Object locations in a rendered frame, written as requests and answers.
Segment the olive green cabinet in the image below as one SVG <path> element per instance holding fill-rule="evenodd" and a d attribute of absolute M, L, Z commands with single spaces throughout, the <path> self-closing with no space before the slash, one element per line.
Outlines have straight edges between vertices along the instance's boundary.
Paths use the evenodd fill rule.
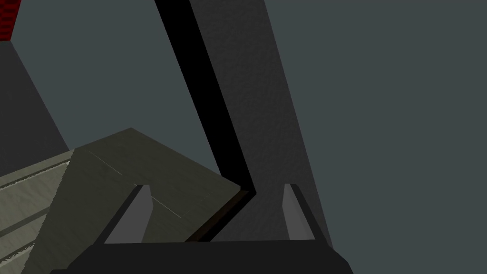
<path fill-rule="evenodd" d="M 144 243 L 198 240 L 239 185 L 129 128 L 0 177 L 0 274 L 66 268 L 136 185 L 150 187 Z"/>

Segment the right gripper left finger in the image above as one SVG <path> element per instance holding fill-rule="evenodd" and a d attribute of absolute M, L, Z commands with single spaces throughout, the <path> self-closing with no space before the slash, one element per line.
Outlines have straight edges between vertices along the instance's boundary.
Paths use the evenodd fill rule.
<path fill-rule="evenodd" d="M 95 243 L 141 243 L 152 212 L 150 186 L 137 185 L 110 219 Z"/>

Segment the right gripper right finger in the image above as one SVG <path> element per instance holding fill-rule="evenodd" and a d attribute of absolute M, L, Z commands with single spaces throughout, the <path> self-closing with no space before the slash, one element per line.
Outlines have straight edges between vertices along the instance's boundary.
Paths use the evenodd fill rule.
<path fill-rule="evenodd" d="M 282 210 L 290 240 L 330 243 L 297 184 L 284 185 Z"/>

